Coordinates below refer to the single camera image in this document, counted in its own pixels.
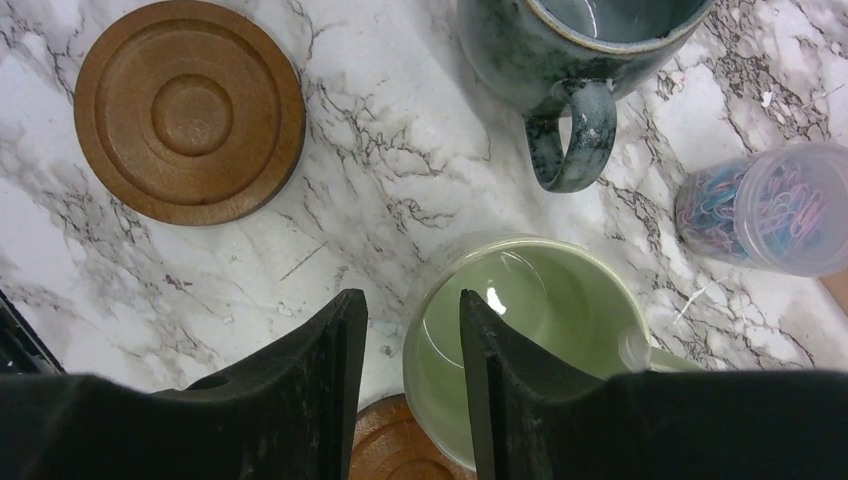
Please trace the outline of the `light green ceramic mug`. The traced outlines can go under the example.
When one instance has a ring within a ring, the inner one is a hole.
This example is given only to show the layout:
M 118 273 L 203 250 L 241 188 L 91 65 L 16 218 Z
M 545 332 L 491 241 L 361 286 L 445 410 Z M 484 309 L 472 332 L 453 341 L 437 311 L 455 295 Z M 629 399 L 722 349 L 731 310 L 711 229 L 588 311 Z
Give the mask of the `light green ceramic mug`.
M 459 300 L 464 290 L 556 357 L 601 379 L 641 370 L 695 369 L 650 343 L 635 295 L 612 268 L 573 244 L 512 232 L 477 232 L 438 247 L 405 301 L 403 385 L 436 447 L 474 469 Z

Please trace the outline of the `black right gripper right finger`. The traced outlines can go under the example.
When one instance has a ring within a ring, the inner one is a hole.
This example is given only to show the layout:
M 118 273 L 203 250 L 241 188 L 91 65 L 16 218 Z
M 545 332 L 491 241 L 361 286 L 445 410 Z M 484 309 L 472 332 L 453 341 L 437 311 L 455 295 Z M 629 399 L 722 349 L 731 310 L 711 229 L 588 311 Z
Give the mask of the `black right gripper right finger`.
M 639 372 L 560 360 L 474 291 L 459 300 L 481 479 L 843 479 L 847 377 Z

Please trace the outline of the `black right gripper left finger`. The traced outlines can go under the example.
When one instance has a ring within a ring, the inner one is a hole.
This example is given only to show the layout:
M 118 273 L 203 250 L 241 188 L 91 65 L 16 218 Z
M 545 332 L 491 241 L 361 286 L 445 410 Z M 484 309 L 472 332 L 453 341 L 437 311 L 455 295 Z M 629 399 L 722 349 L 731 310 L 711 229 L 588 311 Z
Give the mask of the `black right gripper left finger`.
M 5 479 L 344 479 L 368 310 L 359 289 L 183 390 L 1 379 Z

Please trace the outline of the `dark blue-green ceramic mug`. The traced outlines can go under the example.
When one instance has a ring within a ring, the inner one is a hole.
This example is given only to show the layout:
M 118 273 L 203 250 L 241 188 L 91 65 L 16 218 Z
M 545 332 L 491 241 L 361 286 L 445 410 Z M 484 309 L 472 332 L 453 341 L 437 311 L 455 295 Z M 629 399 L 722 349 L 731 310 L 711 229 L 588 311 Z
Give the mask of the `dark blue-green ceramic mug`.
M 702 0 L 465 0 L 461 45 L 476 74 L 523 119 L 537 181 L 593 184 L 613 150 L 617 100 L 656 73 L 712 7 Z

